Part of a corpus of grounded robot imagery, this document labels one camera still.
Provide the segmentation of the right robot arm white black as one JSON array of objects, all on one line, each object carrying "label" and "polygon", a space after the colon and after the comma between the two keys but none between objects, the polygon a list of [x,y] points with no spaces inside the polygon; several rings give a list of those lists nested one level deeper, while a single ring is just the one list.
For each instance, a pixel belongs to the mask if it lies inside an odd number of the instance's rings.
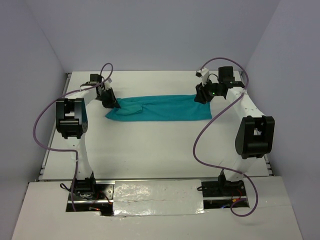
[{"label": "right robot arm white black", "polygon": [[210,80],[210,71],[202,67],[195,75],[201,79],[196,85],[195,102],[210,103],[214,97],[223,97],[238,115],[240,125],[235,136],[234,146],[238,159],[232,167],[219,166],[221,170],[217,183],[204,183],[198,190],[205,197],[210,193],[228,196],[241,194],[243,177],[251,165],[272,150],[275,119],[266,116],[253,103],[247,93],[247,85],[237,81],[232,66],[218,68],[217,82]]}]

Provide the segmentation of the teal t shirt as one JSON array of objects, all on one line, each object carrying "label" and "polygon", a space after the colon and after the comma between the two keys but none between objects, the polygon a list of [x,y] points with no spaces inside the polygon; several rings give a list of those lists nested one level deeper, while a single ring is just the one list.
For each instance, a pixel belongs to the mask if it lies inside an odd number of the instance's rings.
[{"label": "teal t shirt", "polygon": [[210,104],[194,101],[194,95],[155,95],[118,98],[119,108],[105,117],[118,122],[188,122],[210,120]]}]

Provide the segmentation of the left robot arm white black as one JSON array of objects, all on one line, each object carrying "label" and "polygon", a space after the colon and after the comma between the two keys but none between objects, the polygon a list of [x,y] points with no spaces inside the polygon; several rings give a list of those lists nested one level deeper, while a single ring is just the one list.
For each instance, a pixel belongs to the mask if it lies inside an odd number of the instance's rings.
[{"label": "left robot arm white black", "polygon": [[110,81],[93,73],[80,91],[56,100],[56,130],[65,139],[71,158],[75,161],[75,174],[71,183],[71,195],[93,199],[98,194],[86,149],[86,132],[89,128],[86,106],[93,100],[100,101],[106,109],[119,109]]}]

